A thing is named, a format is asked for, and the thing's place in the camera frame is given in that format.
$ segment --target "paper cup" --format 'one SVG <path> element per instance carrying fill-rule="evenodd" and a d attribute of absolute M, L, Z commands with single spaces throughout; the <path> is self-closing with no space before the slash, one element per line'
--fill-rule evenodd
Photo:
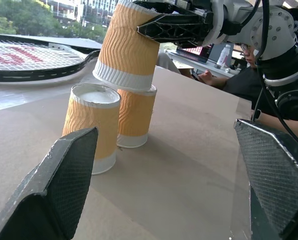
<path fill-rule="evenodd" d="M 129 1 L 119 1 L 93 75 L 115 89 L 149 90 L 159 43 L 138 34 L 137 26 L 157 15 Z"/>
<path fill-rule="evenodd" d="M 98 128 L 93 175 L 108 171 L 115 164 L 119 108 L 120 95 L 109 87 L 81 84 L 71 89 L 62 135 Z"/>
<path fill-rule="evenodd" d="M 148 131 L 157 89 L 131 92 L 118 90 L 121 95 L 117 145 L 122 148 L 137 148 L 148 140 Z"/>

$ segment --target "white bottle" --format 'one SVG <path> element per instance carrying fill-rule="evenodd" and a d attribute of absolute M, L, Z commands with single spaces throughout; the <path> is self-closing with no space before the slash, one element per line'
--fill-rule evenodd
<path fill-rule="evenodd" d="M 231 45 L 226 45 L 225 48 L 223 48 L 221 55 L 219 57 L 219 60 L 217 62 L 217 64 L 215 65 L 216 68 L 220 69 L 222 67 L 224 67 L 228 56 L 230 55 L 230 50 L 231 50 Z"/>

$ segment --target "desk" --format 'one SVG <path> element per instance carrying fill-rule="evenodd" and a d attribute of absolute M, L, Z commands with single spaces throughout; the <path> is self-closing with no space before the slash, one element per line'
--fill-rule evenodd
<path fill-rule="evenodd" d="M 195 69 L 201 70 L 203 72 L 205 72 L 205 70 L 209 70 L 214 76 L 216 76 L 218 78 L 220 78 L 220 77 L 221 78 L 231 78 L 234 76 L 231 73 L 225 72 L 223 69 L 218 69 L 218 68 L 214 67 L 215 63 L 213 63 L 213 62 L 207 61 L 206 63 L 201 63 L 201 62 L 193 61 L 186 57 L 179 56 L 179 55 L 175 54 L 174 52 L 175 52 L 174 50 L 165 51 L 165 53 L 170 57 L 170 59 L 179 61 L 179 62 L 184 63 L 189 66 L 192 66 Z"/>
<path fill-rule="evenodd" d="M 148 142 L 119 148 L 115 166 L 92 177 L 74 239 L 227 240 L 236 212 L 249 236 L 233 124 L 250 103 L 159 67 L 153 84 Z M 61 136 L 68 99 L 69 90 L 0 110 L 0 210 Z"/>

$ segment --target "eyeglasses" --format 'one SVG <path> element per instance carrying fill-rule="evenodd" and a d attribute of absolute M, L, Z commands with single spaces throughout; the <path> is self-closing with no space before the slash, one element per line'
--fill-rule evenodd
<path fill-rule="evenodd" d="M 250 50 L 250 46 L 247 44 L 241 44 L 241 48 L 243 51 L 249 51 Z"/>

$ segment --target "racket strings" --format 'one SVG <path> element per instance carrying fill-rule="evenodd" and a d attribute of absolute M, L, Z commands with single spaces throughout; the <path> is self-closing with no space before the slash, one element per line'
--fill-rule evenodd
<path fill-rule="evenodd" d="M 85 59 L 75 51 L 49 45 L 0 40 L 0 71 L 57 69 L 79 64 Z"/>

